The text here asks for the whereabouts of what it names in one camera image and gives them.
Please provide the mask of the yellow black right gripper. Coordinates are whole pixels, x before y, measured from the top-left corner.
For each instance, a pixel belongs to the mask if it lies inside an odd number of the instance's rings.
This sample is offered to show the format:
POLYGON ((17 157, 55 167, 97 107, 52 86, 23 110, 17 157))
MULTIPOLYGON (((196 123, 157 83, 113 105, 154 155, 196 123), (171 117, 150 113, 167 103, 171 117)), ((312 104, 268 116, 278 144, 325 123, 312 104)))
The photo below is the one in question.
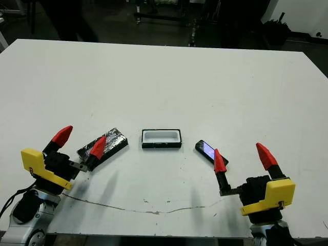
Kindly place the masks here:
POLYGON ((214 151, 214 172, 218 180, 220 195, 238 195, 242 203, 242 216, 251 223, 274 222, 282 219, 281 210, 292 204, 295 184, 283 174, 277 160, 261 143, 256 143, 260 161, 268 176, 250 177, 246 183, 230 189, 226 178, 226 166, 218 149, 214 151))

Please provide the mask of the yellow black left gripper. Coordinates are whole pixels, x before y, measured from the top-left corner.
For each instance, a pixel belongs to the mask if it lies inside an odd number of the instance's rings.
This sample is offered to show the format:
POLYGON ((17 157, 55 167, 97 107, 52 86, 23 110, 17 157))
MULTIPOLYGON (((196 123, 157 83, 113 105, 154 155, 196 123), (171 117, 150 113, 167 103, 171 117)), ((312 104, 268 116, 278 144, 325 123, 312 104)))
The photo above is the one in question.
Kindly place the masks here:
POLYGON ((88 157, 88 167, 71 161, 69 156, 57 152, 68 141, 73 126, 67 126, 56 133, 43 152, 26 148, 21 151, 24 169, 35 178, 36 187, 52 194, 60 194, 72 188, 79 172, 93 171, 103 156, 106 137, 102 136, 93 146, 88 157))

